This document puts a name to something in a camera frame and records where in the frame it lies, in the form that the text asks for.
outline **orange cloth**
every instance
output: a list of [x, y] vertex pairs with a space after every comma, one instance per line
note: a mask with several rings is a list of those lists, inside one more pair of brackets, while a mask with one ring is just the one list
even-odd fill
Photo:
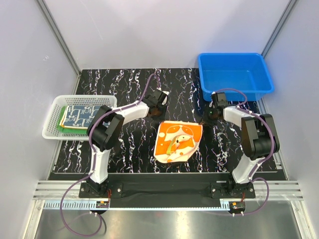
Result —
[[186, 162], [198, 149], [203, 127], [197, 123], [164, 121], [159, 125], [154, 157], [161, 163]]

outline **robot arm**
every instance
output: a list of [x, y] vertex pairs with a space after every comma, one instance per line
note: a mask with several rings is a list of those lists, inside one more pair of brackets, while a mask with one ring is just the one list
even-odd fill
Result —
[[[258, 116], [271, 129], [275, 143], [273, 153], [278, 152], [280, 145], [273, 117], [269, 114]], [[231, 172], [228, 190], [232, 194], [250, 183], [265, 157], [270, 154], [272, 142], [266, 127], [254, 116], [239, 110], [237, 106], [229, 105], [225, 93], [212, 94], [212, 102], [205, 108], [202, 123], [215, 125], [217, 119], [226, 120], [241, 128], [244, 154], [237, 167]]]
[[[122, 126], [133, 120], [144, 118], [146, 116], [153, 119], [164, 120], [167, 108], [167, 92], [162, 92], [156, 89], [152, 95], [146, 96], [142, 102], [134, 102], [131, 107], [117, 113], [112, 113], [105, 117], [94, 129], [92, 134], [93, 146], [96, 149], [95, 169], [93, 174], [87, 180], [88, 184], [95, 190], [100, 190], [100, 185], [108, 178], [108, 164], [111, 149], [119, 141]], [[89, 135], [95, 122], [105, 113], [114, 110], [107, 106], [101, 106], [88, 127], [87, 134]]]

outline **blue bin rim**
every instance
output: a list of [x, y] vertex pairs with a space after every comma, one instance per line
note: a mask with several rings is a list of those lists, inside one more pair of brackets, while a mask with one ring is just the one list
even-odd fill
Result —
[[[207, 90], [205, 87], [204, 87], [204, 82], [203, 82], [203, 73], [202, 73], [202, 70], [201, 70], [201, 56], [207, 56], [207, 55], [257, 55], [261, 58], [261, 61], [263, 62], [263, 67], [265, 69], [265, 72], [267, 74], [267, 77], [269, 79], [269, 83], [270, 83], [270, 86], [271, 88], [269, 90], [266, 90], [266, 91], [261, 91], [261, 90], [256, 90], [256, 91], [242, 91], [243, 93], [255, 93], [255, 94], [258, 94], [258, 93], [261, 93], [261, 94], [268, 94], [268, 93], [272, 93], [274, 90], [275, 90], [275, 86], [273, 84], [273, 81], [272, 81], [272, 77], [270, 76], [270, 73], [268, 71], [268, 68], [267, 68], [267, 65], [266, 65], [266, 62], [265, 62], [265, 59], [264, 57], [259, 54], [259, 53], [256, 53], [256, 52], [249, 52], [249, 53], [244, 53], [244, 52], [240, 52], [240, 53], [218, 53], [218, 52], [215, 52], [215, 53], [201, 53], [198, 55], [198, 68], [199, 68], [199, 78], [200, 78], [200, 86], [201, 86], [201, 89], [205, 92], [205, 93], [208, 93], [210, 94], [212, 91], [209, 91]], [[232, 93], [232, 94], [238, 94], [237, 92], [234, 92], [234, 91], [226, 91], [227, 93]]]

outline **black marble table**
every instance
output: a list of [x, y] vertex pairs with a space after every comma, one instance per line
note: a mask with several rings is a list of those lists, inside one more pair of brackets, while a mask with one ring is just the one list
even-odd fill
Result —
[[[163, 91], [169, 91], [165, 120], [199, 122], [203, 114], [203, 100], [199, 72], [192, 69], [107, 69], [83, 70], [76, 91], [78, 95], [114, 95], [118, 106], [134, 102], [144, 90], [150, 74], [160, 77]], [[150, 83], [149, 92], [157, 87]], [[244, 106], [258, 112], [256, 102]], [[240, 129], [232, 123], [219, 121], [217, 126], [205, 127], [197, 152], [186, 163], [162, 164], [153, 153], [159, 123], [152, 119], [138, 119], [123, 126], [121, 148], [112, 150], [110, 173], [178, 173], [225, 172], [235, 167], [243, 151]], [[85, 173], [90, 169], [91, 149], [87, 141], [64, 141], [52, 173]], [[273, 159], [259, 171], [277, 171]]]

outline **patterned gray cloth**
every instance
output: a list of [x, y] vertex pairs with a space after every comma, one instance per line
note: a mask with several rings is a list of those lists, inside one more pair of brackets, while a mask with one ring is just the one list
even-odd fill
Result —
[[63, 125], [66, 128], [88, 128], [100, 106], [68, 106]]

